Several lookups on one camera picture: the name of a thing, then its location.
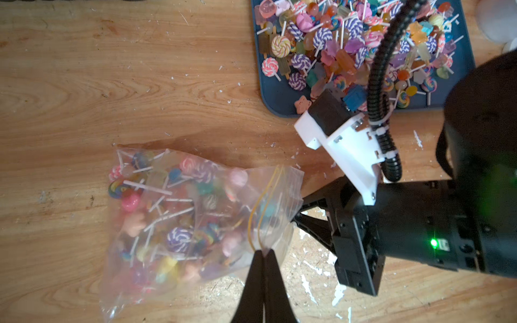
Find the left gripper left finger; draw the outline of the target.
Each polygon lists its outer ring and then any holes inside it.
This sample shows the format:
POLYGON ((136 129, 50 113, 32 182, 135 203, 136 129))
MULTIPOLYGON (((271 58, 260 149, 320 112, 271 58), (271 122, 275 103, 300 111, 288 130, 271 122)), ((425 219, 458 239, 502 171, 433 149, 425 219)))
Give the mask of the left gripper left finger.
POLYGON ((263 322, 265 307, 264 264, 263 253, 260 250, 256 251, 232 322, 263 322))

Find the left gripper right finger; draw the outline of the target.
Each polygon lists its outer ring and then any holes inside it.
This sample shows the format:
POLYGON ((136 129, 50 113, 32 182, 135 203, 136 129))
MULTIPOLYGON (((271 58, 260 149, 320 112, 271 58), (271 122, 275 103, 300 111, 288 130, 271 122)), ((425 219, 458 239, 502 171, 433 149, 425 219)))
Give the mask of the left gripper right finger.
POLYGON ((273 250, 264 260, 264 284, 265 322, 297 322, 273 250))

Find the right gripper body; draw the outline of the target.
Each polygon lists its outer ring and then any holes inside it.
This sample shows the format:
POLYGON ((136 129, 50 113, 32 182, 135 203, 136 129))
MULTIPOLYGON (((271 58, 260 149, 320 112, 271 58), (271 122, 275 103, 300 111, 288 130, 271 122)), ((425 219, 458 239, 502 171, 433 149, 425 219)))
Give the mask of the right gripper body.
POLYGON ((378 187, 373 206, 346 178, 331 183, 335 269, 340 284, 377 296, 386 258, 447 271, 480 271, 475 223, 452 180, 378 187))

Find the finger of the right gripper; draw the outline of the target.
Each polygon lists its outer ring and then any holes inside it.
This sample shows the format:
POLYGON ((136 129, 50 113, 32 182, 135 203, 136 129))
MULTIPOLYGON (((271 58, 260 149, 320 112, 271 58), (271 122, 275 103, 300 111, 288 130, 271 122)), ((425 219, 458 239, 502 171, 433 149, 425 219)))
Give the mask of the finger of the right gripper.
POLYGON ((324 246, 331 254, 335 254, 335 246, 333 244, 333 237, 330 222, 323 219, 316 219, 309 215, 304 215, 299 212, 293 219, 293 222, 302 231, 306 232, 318 243, 324 246))
POLYGON ((309 210, 315 207, 324 210, 343 208, 354 195, 354 185, 347 177, 343 176, 304 197, 302 210, 309 210))

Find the candy ziploc bag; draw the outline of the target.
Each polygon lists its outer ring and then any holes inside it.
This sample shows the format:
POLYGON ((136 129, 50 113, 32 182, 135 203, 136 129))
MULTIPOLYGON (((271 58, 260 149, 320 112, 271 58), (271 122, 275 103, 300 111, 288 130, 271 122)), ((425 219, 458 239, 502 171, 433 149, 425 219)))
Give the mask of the candy ziploc bag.
POLYGON ((117 148, 107 188, 104 321, 133 304, 242 275, 257 250, 283 261, 303 178, 291 166, 235 168, 171 149, 117 148))

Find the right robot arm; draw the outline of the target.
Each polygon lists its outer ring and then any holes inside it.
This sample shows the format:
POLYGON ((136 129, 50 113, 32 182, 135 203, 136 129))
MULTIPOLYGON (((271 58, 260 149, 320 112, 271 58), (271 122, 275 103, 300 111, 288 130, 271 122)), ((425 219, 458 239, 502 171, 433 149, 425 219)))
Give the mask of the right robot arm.
POLYGON ((471 71, 444 108, 436 159, 450 180, 382 184, 365 205, 339 178, 304 199, 327 219, 296 225, 336 256, 342 285, 378 294, 386 257, 516 276, 516 52, 471 71))

